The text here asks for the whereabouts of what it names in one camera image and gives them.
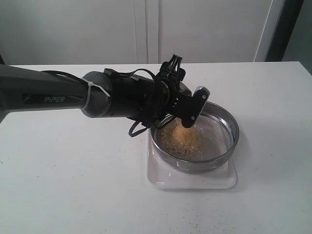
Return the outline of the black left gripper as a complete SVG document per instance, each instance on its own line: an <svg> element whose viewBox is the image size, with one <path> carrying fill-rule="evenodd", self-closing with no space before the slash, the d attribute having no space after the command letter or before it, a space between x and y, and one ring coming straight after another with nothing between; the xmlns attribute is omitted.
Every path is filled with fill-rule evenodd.
<svg viewBox="0 0 312 234"><path fill-rule="evenodd" d="M185 85L178 85L171 81L155 81L152 89L144 94L141 110L142 122L161 122L171 114L181 119L182 126L191 128L201 113L207 99L209 90L198 86L192 96L185 94Z"/></svg>

